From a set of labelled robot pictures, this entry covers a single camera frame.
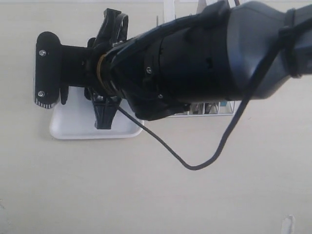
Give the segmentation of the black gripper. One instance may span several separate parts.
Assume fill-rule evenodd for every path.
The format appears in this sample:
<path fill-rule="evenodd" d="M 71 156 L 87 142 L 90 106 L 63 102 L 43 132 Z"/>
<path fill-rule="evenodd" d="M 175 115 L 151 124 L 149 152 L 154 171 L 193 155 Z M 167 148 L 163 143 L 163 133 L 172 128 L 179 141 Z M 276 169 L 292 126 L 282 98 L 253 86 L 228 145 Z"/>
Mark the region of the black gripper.
<path fill-rule="evenodd" d="M 96 121 L 96 129 L 111 129 L 114 117 L 122 98 L 109 83 L 110 75 L 102 63 L 105 56 L 114 46 L 127 40 L 129 18 L 119 10 L 107 8 L 104 11 L 104 21 L 97 36 L 90 38 L 87 48 L 91 50 L 86 60 L 85 75 L 88 85 L 85 88 L 85 97 L 92 102 Z"/>

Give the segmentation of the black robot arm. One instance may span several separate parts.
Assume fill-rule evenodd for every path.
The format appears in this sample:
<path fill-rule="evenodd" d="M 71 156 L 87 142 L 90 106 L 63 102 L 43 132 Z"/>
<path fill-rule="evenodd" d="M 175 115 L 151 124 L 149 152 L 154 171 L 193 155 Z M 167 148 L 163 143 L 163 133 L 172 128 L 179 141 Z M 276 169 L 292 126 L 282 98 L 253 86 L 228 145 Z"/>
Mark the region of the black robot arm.
<path fill-rule="evenodd" d="M 259 1 L 224 0 L 122 40 L 116 20 L 87 61 L 100 95 L 128 101 L 153 121 L 208 101 L 266 99 L 312 72 L 312 7 L 282 12 Z"/>

